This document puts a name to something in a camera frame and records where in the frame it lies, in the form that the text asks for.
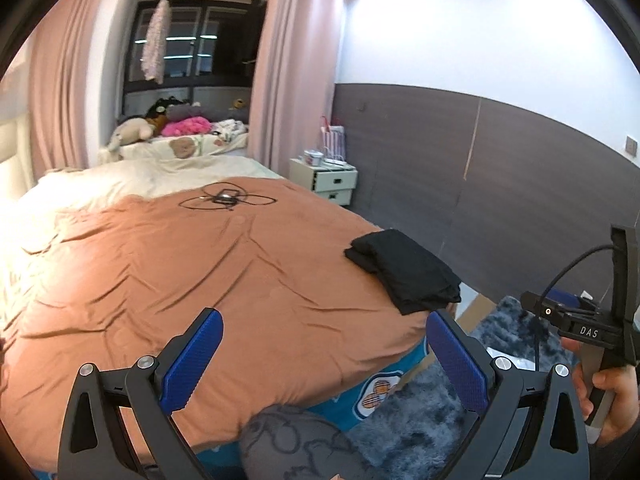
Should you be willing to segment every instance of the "window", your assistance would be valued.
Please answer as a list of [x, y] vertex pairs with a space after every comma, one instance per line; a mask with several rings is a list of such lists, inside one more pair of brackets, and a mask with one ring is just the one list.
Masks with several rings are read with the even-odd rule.
[[146, 32], [157, 4], [140, 3], [134, 19], [123, 88], [125, 115], [144, 113], [146, 109], [141, 110], [143, 105], [138, 103], [152, 103], [154, 96], [173, 94], [193, 100], [198, 88], [251, 88], [264, 23], [264, 1], [171, 1], [172, 20], [161, 85], [146, 81], [141, 67]]

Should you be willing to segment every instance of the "human hand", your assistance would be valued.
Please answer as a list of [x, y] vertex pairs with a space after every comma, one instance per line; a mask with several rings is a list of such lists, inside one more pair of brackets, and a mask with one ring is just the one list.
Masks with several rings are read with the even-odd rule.
[[[564, 348], [580, 355], [582, 344], [573, 339], [561, 338]], [[587, 397], [587, 386], [584, 383], [582, 374], [582, 364], [578, 364], [572, 373], [575, 391], [580, 400], [580, 408], [584, 420], [591, 415], [593, 403]], [[593, 385], [601, 390], [613, 390], [616, 398], [611, 405], [609, 415], [604, 421], [598, 446], [606, 446], [624, 435], [635, 424], [640, 411], [638, 403], [638, 381], [636, 380], [636, 369], [633, 366], [624, 368], [609, 368], [601, 370], [593, 375]]]

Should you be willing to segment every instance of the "patterned gray pants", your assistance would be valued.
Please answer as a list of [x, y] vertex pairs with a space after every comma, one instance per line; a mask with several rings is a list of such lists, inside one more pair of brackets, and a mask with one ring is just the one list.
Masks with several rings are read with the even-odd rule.
[[332, 423], [292, 406], [270, 406], [240, 436], [249, 480], [381, 480]]

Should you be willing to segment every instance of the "white nightstand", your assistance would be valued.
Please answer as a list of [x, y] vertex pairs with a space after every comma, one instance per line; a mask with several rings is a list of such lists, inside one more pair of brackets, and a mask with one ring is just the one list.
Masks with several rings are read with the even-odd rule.
[[289, 161], [289, 180], [338, 205], [349, 205], [351, 192], [358, 181], [358, 171], [349, 164], [308, 166], [292, 158]]

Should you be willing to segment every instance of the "drawer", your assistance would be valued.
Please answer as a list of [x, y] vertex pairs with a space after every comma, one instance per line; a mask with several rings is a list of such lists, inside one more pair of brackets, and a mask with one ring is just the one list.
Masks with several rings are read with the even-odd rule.
[[315, 192], [354, 189], [358, 180], [357, 171], [318, 171]]
[[349, 205], [351, 203], [351, 189], [339, 189], [336, 191], [316, 191], [316, 195], [327, 199], [337, 205]]

